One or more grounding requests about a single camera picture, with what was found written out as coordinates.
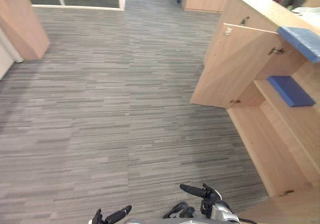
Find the open cabinet door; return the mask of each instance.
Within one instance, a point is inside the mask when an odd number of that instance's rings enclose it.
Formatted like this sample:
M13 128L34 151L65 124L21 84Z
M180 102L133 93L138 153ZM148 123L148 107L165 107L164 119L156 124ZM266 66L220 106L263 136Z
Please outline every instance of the open cabinet door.
M271 50L284 43L272 31L226 23L222 30L215 61L205 66L190 100L193 104L229 108L271 58Z

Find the cabinet door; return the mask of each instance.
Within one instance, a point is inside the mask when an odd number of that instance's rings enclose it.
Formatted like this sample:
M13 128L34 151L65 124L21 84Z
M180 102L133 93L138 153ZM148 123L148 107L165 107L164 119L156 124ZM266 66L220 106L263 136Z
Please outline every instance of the cabinet door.
M266 31L276 32L278 26L265 18L263 15L252 9L242 0L227 0L220 17L219 23L215 28L215 33L211 39L209 48L207 49L204 64L210 65L214 61L216 53L216 44L219 33L223 30L224 23L257 28Z
M229 108L274 55L270 51L284 43L272 31L232 24L223 24L221 30L215 62L205 66L191 103Z

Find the door hinge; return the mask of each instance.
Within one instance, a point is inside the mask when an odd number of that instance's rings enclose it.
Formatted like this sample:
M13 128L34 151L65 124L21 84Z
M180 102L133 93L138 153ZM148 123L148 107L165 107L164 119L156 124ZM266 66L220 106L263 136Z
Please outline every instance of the door hinge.
M284 53L285 53L285 49L283 49L283 48L277 49L276 47L274 47L271 49L271 51L269 51L268 55L271 55L271 54L280 55L280 54L284 54Z

